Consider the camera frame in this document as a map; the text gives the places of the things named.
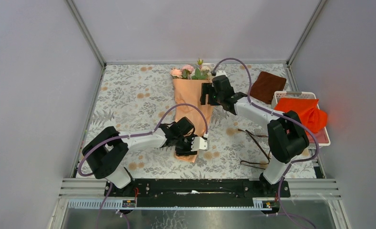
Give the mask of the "pink fake rose spray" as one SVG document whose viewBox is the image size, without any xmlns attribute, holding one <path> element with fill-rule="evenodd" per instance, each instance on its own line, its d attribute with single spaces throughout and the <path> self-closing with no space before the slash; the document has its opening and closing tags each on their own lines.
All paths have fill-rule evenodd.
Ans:
<svg viewBox="0 0 376 229">
<path fill-rule="evenodd" d="M 211 77 L 211 69 L 207 65 L 201 65 L 193 70 L 190 77 L 193 80 L 208 80 Z"/>
</svg>

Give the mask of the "peach wrapping paper sheet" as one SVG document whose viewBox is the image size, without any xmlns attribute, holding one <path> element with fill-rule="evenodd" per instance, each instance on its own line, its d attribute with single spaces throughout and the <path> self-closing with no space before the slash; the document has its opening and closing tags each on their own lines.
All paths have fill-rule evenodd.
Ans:
<svg viewBox="0 0 376 229">
<path fill-rule="evenodd" d="M 208 104 L 201 105 L 200 103 L 202 83 L 209 83 L 210 79 L 173 79 L 175 102 L 184 104 L 176 108 L 175 121 L 187 117 L 195 127 L 194 134 L 198 136 L 203 136 L 206 127 L 210 126 L 213 113 L 212 106 Z"/>
</svg>

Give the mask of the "large pink fake rose stem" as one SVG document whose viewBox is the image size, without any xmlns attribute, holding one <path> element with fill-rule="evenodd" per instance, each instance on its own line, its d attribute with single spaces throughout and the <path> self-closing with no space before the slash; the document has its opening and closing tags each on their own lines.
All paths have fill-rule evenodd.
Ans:
<svg viewBox="0 0 376 229">
<path fill-rule="evenodd" d="M 181 71 L 183 79 L 190 79 L 192 73 L 195 71 L 195 68 L 187 64 L 181 68 Z"/>
</svg>

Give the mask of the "pale pink fake flower stem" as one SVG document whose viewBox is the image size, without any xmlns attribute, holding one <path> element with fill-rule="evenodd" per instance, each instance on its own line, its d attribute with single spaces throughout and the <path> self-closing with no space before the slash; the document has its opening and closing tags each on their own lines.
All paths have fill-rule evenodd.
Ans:
<svg viewBox="0 0 376 229">
<path fill-rule="evenodd" d="M 183 78 L 183 70 L 173 68 L 170 71 L 170 75 L 173 79 L 182 79 Z"/>
</svg>

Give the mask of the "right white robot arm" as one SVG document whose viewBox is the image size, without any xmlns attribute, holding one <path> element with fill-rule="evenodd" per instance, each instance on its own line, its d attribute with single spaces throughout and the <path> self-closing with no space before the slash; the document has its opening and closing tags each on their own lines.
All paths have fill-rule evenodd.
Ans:
<svg viewBox="0 0 376 229">
<path fill-rule="evenodd" d="M 247 118 L 267 131 L 272 159 L 262 173 L 264 180 L 259 183 L 259 190 L 267 197 L 272 196 L 289 163 L 309 146 L 305 126 L 297 113 L 284 113 L 253 102 L 247 94 L 235 92 L 226 75 L 202 84 L 200 103 L 220 105 L 225 111 Z"/>
</svg>

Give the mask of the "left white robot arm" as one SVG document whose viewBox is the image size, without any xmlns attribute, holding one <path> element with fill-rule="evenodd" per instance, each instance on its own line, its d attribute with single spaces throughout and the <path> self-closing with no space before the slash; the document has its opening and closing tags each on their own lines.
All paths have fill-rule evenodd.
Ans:
<svg viewBox="0 0 376 229">
<path fill-rule="evenodd" d="M 121 162 L 129 152 L 149 148 L 174 147 L 182 155 L 196 154 L 202 138 L 194 133 L 195 127 L 189 119 L 159 124 L 147 133 L 121 134 L 115 127 L 109 126 L 101 131 L 83 149 L 83 159 L 87 162 L 91 175 L 96 179 L 106 179 L 122 196 L 133 192 L 132 176 Z"/>
</svg>

